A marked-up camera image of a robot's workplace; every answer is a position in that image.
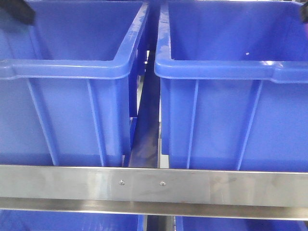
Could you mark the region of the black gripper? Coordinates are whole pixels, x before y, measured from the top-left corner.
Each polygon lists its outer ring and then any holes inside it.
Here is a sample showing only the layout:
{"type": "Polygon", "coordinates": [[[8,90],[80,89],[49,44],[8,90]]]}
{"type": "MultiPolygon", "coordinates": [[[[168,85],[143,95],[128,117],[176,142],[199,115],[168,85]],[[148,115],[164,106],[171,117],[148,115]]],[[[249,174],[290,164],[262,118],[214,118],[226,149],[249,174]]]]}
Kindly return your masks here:
{"type": "Polygon", "coordinates": [[[33,25],[36,12],[25,0],[0,0],[0,7],[25,25],[33,25]]]}

